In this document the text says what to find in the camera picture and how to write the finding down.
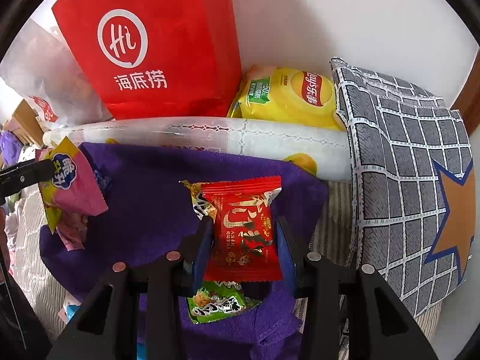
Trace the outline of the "left hand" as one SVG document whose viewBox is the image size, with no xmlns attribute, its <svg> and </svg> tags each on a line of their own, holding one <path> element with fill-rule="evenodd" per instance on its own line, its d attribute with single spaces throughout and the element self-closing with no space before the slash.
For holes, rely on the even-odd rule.
<svg viewBox="0 0 480 360">
<path fill-rule="evenodd" d="M 7 234 L 5 233 L 6 216 L 2 208 L 0 208 L 0 247 L 1 256 L 5 265 L 5 272 L 9 272 L 10 268 L 10 253 L 7 247 Z"/>
</svg>

